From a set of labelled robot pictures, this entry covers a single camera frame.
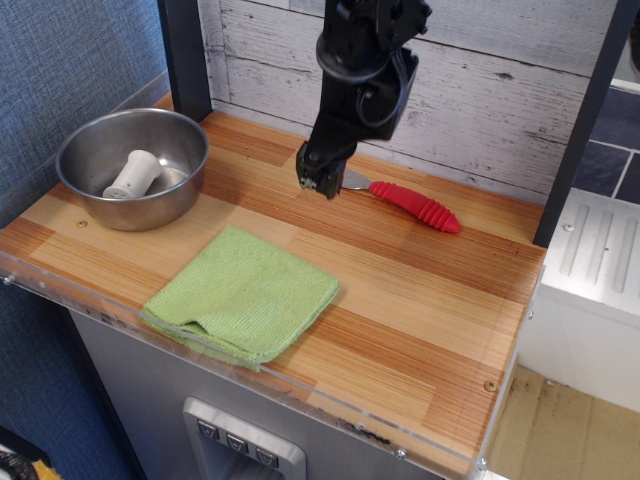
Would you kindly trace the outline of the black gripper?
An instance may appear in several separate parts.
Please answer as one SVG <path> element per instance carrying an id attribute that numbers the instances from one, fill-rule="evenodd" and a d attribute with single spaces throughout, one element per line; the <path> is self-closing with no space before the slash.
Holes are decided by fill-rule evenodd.
<path id="1" fill-rule="evenodd" d="M 418 65 L 418 57 L 402 47 L 391 53 L 378 74 L 363 82 L 347 83 L 323 75 L 319 113 L 297 156 L 302 189 L 319 190 L 328 200 L 334 199 L 358 143 L 391 139 Z"/>

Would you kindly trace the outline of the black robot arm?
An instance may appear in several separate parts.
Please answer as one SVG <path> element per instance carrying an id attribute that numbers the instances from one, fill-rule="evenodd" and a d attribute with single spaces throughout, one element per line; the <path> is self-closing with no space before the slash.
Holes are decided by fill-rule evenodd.
<path id="1" fill-rule="evenodd" d="M 424 1 L 326 2 L 319 112 L 296 157 L 302 188 L 334 198 L 358 144 L 392 138 L 419 65 L 406 44 L 426 33 L 431 13 Z"/>

